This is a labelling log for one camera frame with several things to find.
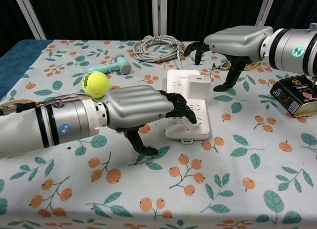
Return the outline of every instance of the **robotic hand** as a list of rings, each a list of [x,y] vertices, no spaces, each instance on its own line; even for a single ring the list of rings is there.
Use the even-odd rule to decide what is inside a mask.
[[[279,29],[269,26],[236,26],[205,37],[204,42],[188,45],[184,56],[196,50],[198,65],[204,52],[223,54],[231,62],[226,81],[215,92],[232,88],[246,64],[264,60],[270,67],[317,77],[317,23],[308,29]],[[317,97],[317,82],[313,84]]]
[[[138,153],[156,155],[155,148],[143,145],[139,127],[169,117],[197,122],[182,95],[150,86],[109,90],[100,102],[83,96],[0,107],[0,158],[94,136],[105,126],[124,132]]]

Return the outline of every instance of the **green indicator light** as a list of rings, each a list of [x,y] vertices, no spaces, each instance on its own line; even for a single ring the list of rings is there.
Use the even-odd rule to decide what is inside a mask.
[[[304,53],[304,48],[302,46],[296,46],[295,48],[293,48],[293,56],[294,57],[300,57],[302,56]]]

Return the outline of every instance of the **blue cloth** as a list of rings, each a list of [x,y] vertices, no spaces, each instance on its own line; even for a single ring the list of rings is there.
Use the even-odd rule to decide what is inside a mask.
[[[52,40],[21,40],[0,58],[0,99],[51,42]]]

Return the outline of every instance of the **black curtain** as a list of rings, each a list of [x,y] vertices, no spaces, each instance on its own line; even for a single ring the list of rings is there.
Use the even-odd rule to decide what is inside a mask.
[[[30,0],[47,39],[140,40],[153,34],[152,0]]]
[[[167,33],[199,41],[216,31],[255,25],[263,0],[168,0]]]
[[[16,0],[0,0],[0,57],[17,42],[34,39]]]
[[[280,28],[309,28],[317,22],[317,0],[274,0],[265,25]]]

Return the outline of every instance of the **tin can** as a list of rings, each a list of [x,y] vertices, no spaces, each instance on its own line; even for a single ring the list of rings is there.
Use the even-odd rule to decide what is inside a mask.
[[[317,98],[313,98],[313,83],[306,75],[278,80],[270,94],[295,118],[317,113]]]

